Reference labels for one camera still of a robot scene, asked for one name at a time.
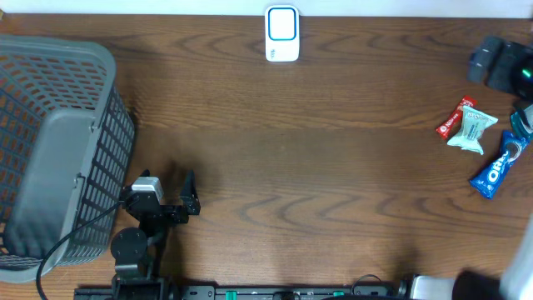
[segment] white wall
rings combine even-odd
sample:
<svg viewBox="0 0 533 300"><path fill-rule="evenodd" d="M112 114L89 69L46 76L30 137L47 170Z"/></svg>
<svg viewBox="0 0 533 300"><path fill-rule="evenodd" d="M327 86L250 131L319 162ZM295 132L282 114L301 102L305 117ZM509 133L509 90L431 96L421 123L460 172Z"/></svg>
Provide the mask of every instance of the white wall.
<svg viewBox="0 0 533 300"><path fill-rule="evenodd" d="M302 16L531 18L533 0L0 0L6 13L262 15L293 4Z"/></svg>

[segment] white rectangular gadget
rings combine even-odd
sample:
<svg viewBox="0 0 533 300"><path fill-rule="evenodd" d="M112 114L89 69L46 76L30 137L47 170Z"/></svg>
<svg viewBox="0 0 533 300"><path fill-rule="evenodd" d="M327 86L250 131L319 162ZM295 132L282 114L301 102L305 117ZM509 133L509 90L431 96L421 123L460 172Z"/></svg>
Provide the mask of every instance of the white rectangular gadget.
<svg viewBox="0 0 533 300"><path fill-rule="evenodd" d="M265 11L266 59L293 62L300 54L300 13L292 5L272 5Z"/></svg>

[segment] wood grain surface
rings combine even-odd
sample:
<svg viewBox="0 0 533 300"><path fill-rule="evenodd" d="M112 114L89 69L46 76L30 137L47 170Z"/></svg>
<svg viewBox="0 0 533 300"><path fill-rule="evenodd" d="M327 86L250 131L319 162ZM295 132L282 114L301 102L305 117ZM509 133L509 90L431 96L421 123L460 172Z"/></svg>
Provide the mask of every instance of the wood grain surface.
<svg viewBox="0 0 533 300"><path fill-rule="evenodd" d="M466 80L486 35L528 43L525 20L302 17L300 58L269 63L262 17L7 15L0 33L94 41L172 200L197 172L202 213L172 232L162 272L220 285L352 283L373 273L499 275L533 205L533 157L496 198L470 187L510 129L511 95ZM485 155L436 134L465 94L500 121ZM136 226L118 214L114 232ZM43 279L51 299L108 285L109 252ZM0 283L0 298L36 298Z"/></svg>

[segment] blue snack wrapper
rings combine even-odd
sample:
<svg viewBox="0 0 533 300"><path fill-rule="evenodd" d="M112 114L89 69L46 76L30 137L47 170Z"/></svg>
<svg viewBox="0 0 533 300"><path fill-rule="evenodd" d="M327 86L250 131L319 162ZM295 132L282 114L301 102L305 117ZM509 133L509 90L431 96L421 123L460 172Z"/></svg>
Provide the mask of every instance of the blue snack wrapper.
<svg viewBox="0 0 533 300"><path fill-rule="evenodd" d="M522 154L529 141L524 137L517 137L510 131L504 131L501 139L500 157L470 180L483 197L492 199L503 183L509 169Z"/></svg>

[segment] laundry basket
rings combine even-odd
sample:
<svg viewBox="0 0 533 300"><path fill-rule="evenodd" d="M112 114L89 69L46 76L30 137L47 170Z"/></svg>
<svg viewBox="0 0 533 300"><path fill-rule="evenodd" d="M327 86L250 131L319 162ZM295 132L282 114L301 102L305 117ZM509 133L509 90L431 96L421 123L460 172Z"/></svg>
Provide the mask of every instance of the laundry basket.
<svg viewBox="0 0 533 300"><path fill-rule="evenodd" d="M118 200L135 133L115 72L95 43L0 35L0 281L34 280L59 239ZM97 258L113 219L78 232L43 272Z"/></svg>

